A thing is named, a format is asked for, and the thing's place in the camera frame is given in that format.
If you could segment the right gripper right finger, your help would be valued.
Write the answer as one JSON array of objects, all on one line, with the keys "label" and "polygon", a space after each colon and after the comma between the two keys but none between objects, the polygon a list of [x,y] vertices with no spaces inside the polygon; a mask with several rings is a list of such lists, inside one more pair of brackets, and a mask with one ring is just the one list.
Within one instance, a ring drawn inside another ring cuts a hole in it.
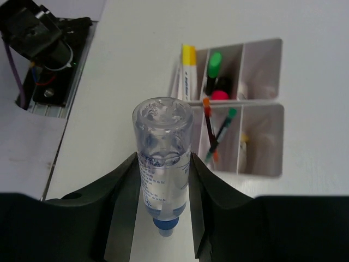
[{"label": "right gripper right finger", "polygon": [[199,261],[348,261],[347,196],[252,198],[192,154],[189,198]]}]

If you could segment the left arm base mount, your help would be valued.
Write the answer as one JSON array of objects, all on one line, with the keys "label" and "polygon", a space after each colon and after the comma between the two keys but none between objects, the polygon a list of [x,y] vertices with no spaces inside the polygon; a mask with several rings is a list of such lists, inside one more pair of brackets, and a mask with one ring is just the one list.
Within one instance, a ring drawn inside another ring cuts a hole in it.
[{"label": "left arm base mount", "polygon": [[1,94],[13,94],[22,110],[65,118],[95,25],[88,16],[55,16],[35,1],[1,3]]}]

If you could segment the white eraser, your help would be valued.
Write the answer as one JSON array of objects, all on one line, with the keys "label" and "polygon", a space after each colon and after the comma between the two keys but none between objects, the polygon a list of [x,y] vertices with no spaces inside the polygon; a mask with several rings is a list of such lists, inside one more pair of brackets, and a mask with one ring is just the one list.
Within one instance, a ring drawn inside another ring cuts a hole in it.
[{"label": "white eraser", "polygon": [[243,173],[246,168],[247,158],[247,144],[244,141],[240,142],[240,151],[239,151],[239,164],[238,164],[238,172]]}]

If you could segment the clear blue spray bottle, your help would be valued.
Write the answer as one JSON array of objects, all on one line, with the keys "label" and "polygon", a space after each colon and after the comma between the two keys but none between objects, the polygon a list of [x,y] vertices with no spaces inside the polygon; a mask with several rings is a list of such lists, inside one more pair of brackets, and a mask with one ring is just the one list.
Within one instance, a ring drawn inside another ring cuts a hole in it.
[{"label": "clear blue spray bottle", "polygon": [[177,98],[152,98],[134,109],[133,126],[143,202],[169,237],[186,207],[194,112]]}]

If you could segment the red pen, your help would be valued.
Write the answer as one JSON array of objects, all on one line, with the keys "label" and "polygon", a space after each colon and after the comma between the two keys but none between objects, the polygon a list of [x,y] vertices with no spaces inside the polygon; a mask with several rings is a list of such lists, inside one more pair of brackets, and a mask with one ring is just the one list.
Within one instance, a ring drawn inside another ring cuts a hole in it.
[{"label": "red pen", "polygon": [[213,127],[213,120],[212,120],[212,110],[210,107],[210,100],[209,98],[203,98],[202,100],[203,108],[204,108],[204,115],[207,125],[207,132],[209,137],[210,145],[213,146],[216,142],[215,134],[214,134],[214,127]]}]

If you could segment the green black highlighter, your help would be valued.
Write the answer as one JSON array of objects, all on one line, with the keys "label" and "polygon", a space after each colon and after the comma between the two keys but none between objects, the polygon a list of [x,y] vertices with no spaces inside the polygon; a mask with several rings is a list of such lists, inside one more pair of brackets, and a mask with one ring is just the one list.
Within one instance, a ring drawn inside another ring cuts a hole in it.
[{"label": "green black highlighter", "polygon": [[219,75],[222,63],[222,54],[220,52],[214,52],[208,61],[207,67],[207,82],[204,90],[207,96],[210,96],[214,91],[216,78]]}]

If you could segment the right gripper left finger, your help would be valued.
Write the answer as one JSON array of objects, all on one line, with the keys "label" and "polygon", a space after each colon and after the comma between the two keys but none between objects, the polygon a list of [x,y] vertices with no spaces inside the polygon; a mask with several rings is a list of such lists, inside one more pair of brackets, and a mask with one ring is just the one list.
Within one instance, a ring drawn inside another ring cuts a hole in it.
[{"label": "right gripper left finger", "polygon": [[140,185],[132,154],[60,199],[1,194],[1,261],[129,261]]}]

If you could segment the pink black highlighter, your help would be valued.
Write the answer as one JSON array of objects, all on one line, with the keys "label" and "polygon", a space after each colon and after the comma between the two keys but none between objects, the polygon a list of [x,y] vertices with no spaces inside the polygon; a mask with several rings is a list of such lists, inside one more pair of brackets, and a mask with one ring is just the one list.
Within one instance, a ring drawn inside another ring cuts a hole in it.
[{"label": "pink black highlighter", "polygon": [[232,89],[232,79],[220,77],[211,94],[212,100],[229,100]]}]

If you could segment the tan eraser cube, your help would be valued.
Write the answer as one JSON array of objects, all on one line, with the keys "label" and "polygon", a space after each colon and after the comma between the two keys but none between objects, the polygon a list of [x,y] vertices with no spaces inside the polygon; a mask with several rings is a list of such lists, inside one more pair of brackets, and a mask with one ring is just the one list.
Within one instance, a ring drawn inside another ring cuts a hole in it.
[{"label": "tan eraser cube", "polygon": [[249,142],[249,137],[245,133],[242,133],[240,135],[240,142],[248,143]]}]

